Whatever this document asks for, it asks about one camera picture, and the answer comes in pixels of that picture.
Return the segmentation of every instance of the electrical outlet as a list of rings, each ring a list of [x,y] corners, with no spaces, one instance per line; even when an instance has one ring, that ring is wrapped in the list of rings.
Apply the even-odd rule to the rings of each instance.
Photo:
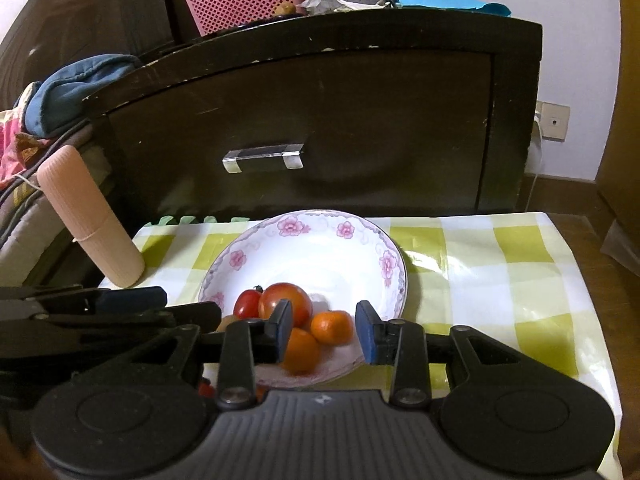
[[[543,139],[564,141],[569,127],[568,106],[536,102],[536,112],[540,113],[540,132]]]

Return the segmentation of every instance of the plate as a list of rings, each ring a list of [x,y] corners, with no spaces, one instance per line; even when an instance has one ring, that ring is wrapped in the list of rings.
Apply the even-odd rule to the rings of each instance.
[[[304,210],[256,224],[231,242],[202,282],[199,301],[215,301],[233,313],[243,290],[277,282],[300,286],[314,314],[344,310],[368,300],[383,320],[400,317],[406,301],[406,268],[398,247],[372,222],[332,210]],[[322,347],[316,369],[290,375],[277,365],[258,365],[256,380],[271,388],[300,388],[348,374],[364,362],[357,336],[344,346]],[[217,365],[205,376],[215,380]]]

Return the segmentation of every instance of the screw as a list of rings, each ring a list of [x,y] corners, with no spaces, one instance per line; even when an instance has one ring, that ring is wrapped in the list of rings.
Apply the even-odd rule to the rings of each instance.
[[[401,404],[415,406],[427,400],[427,394],[418,388],[403,388],[396,393],[396,401]]]
[[[243,386],[226,388],[220,393],[220,400],[226,404],[244,404],[251,399],[251,392]]]

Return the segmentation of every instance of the pink flower pattern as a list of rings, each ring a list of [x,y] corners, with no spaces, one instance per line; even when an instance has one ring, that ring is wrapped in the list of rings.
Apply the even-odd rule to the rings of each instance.
[[[380,268],[382,269],[382,277],[385,279],[385,286],[391,286],[391,277],[394,275],[394,269],[398,266],[398,259],[391,251],[385,251],[380,256]]]
[[[222,292],[216,292],[209,301],[215,301],[216,305],[220,307],[220,310],[225,308],[225,295]]]
[[[246,254],[242,250],[233,251],[229,255],[229,265],[235,269],[240,270],[246,263]]]
[[[354,227],[351,225],[351,222],[348,220],[342,224],[338,224],[338,230],[336,234],[340,238],[344,238],[348,240],[349,238],[353,238],[353,232],[355,231]]]
[[[306,234],[311,231],[311,227],[303,224],[298,220],[297,216],[287,216],[285,219],[278,222],[278,229],[280,230],[280,236],[298,236],[299,234]]]

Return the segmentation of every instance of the green and white checkered tablecloth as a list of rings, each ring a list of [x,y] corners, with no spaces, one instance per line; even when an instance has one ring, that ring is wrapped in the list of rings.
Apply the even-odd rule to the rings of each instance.
[[[408,270],[403,317],[428,332],[467,324],[577,378],[616,416],[616,437],[600,467],[622,478],[614,449],[622,419],[618,389],[591,298],[560,233],[543,213],[448,218],[372,218],[402,249]],[[226,245],[257,222],[143,227],[134,243],[146,270],[136,286],[159,285],[169,304],[197,300],[200,283]],[[115,288],[108,280],[101,286]],[[431,366],[434,394],[448,391]],[[323,388],[378,388],[390,371],[362,366]]]

